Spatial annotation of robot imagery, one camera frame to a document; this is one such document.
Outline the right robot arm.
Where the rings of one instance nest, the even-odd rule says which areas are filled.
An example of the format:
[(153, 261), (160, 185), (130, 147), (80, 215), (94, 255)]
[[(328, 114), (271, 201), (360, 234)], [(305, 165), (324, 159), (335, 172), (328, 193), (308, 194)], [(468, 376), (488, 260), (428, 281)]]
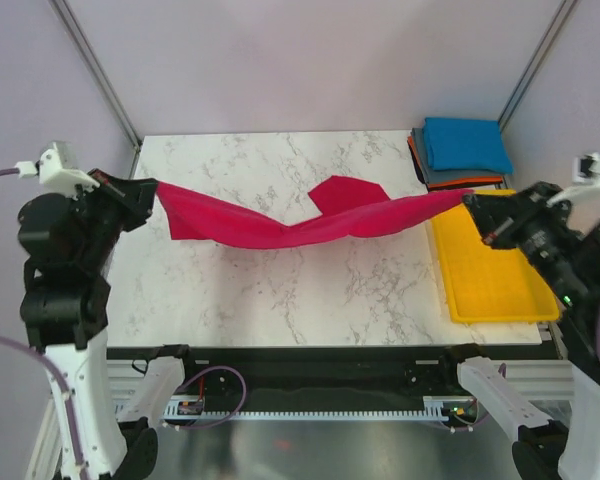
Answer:
[(573, 187), (538, 182), (508, 196), (463, 198), (482, 242), (519, 250), (563, 307), (569, 425), (527, 401), (475, 344), (449, 349), (437, 371), (445, 391), (465, 390), (497, 422), (523, 479), (600, 479), (600, 222), (586, 234), (568, 227), (575, 195)]

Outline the red t-shirt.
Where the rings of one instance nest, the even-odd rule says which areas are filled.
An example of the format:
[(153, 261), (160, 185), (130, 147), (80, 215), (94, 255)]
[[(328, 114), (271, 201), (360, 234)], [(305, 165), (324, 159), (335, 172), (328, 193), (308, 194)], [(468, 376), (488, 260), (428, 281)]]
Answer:
[(376, 183), (331, 176), (308, 192), (319, 214), (294, 224), (166, 182), (159, 184), (157, 197), (173, 240), (275, 250), (400, 233), (460, 205), (468, 192), (445, 190), (392, 199)]

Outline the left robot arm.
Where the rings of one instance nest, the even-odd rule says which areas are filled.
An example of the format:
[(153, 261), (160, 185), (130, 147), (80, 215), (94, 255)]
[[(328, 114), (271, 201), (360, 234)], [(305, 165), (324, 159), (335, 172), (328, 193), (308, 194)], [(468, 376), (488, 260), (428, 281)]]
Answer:
[(60, 479), (144, 479), (157, 434), (146, 416), (117, 421), (107, 373), (103, 275), (121, 233), (150, 218), (155, 179), (122, 180), (98, 169), (98, 185), (75, 197), (47, 193), (19, 212), (25, 295), (20, 316), (48, 372), (60, 427)]

